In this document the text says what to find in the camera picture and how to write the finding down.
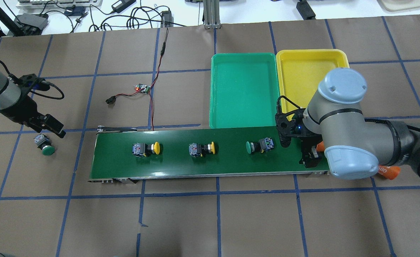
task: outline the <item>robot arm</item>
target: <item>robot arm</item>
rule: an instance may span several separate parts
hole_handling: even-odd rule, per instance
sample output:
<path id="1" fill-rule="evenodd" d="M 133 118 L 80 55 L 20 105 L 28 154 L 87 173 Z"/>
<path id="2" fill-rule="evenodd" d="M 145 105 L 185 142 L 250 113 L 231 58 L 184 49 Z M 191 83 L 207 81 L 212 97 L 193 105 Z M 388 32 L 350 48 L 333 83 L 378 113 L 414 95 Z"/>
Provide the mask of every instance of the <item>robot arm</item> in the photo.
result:
<path id="1" fill-rule="evenodd" d="M 324 141 L 331 174 L 342 179 L 373 176 L 379 164 L 408 164 L 420 176 L 420 123 L 365 119 L 360 101 L 366 91 L 367 83 L 357 71 L 330 71 L 306 109 L 294 111 L 291 121 L 285 120 L 288 114 L 276 115 L 281 144 L 300 138 L 307 166 L 317 164 L 314 146 Z"/>
<path id="2" fill-rule="evenodd" d="M 36 102 L 28 95 L 32 89 L 47 91 L 51 86 L 55 88 L 57 86 L 43 78 L 38 78 L 35 74 L 16 78 L 9 72 L 3 62 L 0 61 L 0 63 L 11 78 L 9 79 L 0 72 L 0 113 L 13 122 L 31 127 L 38 133 L 42 130 L 50 130 L 58 137 L 63 138 L 66 135 L 66 132 L 63 130 L 63 124 L 50 114 L 42 115 L 38 112 Z M 63 99 L 64 94 L 59 88 L 57 89 L 62 94 L 61 97 L 45 97 Z"/>

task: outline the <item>light blue joint cap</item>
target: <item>light blue joint cap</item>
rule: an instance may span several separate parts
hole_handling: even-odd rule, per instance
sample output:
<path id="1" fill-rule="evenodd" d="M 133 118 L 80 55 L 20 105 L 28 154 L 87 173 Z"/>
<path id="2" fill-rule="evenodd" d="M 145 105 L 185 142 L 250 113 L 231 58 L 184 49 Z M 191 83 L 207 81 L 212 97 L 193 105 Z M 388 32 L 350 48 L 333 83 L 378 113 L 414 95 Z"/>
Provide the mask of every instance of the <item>light blue joint cap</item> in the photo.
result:
<path id="1" fill-rule="evenodd" d="M 356 104 L 364 98 L 367 82 L 353 69 L 336 68 L 329 71 L 319 83 L 318 92 L 337 104 Z"/>
<path id="2" fill-rule="evenodd" d="M 331 174 L 341 179 L 371 177 L 378 172 L 378 159 L 371 152 L 361 148 L 334 145 L 326 148 L 324 155 Z"/>

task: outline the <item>black metal bar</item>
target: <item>black metal bar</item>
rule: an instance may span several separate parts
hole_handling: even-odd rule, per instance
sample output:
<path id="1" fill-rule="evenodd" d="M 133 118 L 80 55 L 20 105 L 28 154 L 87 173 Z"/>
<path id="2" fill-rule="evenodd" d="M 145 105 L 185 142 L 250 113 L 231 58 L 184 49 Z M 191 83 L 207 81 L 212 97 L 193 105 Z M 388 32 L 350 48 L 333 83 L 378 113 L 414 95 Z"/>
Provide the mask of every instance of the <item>black metal bar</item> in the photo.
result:
<path id="1" fill-rule="evenodd" d="M 13 33 L 14 36 L 24 36 L 23 31 L 18 25 L 1 9 L 0 7 L 0 21 Z"/>

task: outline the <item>teal plastic bin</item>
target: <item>teal plastic bin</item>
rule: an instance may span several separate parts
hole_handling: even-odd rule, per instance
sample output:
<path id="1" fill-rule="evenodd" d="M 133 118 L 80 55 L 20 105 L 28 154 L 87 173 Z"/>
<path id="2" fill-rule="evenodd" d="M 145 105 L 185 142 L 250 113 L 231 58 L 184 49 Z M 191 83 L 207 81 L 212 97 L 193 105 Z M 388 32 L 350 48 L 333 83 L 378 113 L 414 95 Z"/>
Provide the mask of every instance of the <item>teal plastic bin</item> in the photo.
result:
<path id="1" fill-rule="evenodd" d="M 212 129 L 275 126 L 280 88 L 274 54 L 215 54 L 211 63 Z"/>

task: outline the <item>white floor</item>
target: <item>white floor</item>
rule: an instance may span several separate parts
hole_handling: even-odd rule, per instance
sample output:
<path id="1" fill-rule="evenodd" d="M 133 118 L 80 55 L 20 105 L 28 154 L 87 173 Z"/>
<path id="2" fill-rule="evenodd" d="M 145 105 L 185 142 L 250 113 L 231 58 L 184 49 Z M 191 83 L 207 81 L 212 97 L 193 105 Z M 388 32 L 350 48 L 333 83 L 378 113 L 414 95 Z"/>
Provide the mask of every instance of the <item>white floor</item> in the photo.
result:
<path id="1" fill-rule="evenodd" d="M 16 14 L 21 14 L 15 5 L 17 0 L 6 0 L 6 3 Z M 110 12 L 111 5 L 115 0 L 103 0 L 101 8 L 104 12 Z M 220 20 L 221 23 L 251 23 L 264 21 L 294 21 L 301 20 L 301 16 L 295 8 L 297 0 L 232 0 L 220 2 Z M 308 3 L 316 13 L 317 19 L 336 19 L 352 17 L 374 17 L 374 16 L 397 16 L 420 14 L 420 8 L 412 10 L 403 10 L 391 12 L 384 9 L 377 0 L 308 0 Z M 143 6 L 167 5 L 171 8 L 174 22 L 186 26 L 196 26 L 202 24 L 203 4 L 187 3 L 184 0 L 142 0 Z M 12 18 L 13 15 L 5 7 L 2 0 L 0 6 Z M 132 7 L 140 6 L 140 1 Z M 132 7 L 126 9 L 122 15 L 129 15 Z M 92 8 L 93 19 L 96 24 L 100 24 L 107 16 Z M 110 25 L 124 26 L 127 18 L 117 17 L 109 20 Z M 88 31 L 91 25 L 90 16 L 86 16 L 83 22 L 78 25 L 75 32 Z M 159 26 L 159 23 L 153 24 L 153 27 Z M 8 29 L 1 24 L 4 33 Z M 70 31 L 70 22 L 66 17 L 59 13 L 50 13 L 49 24 L 43 34 L 62 34 Z"/>

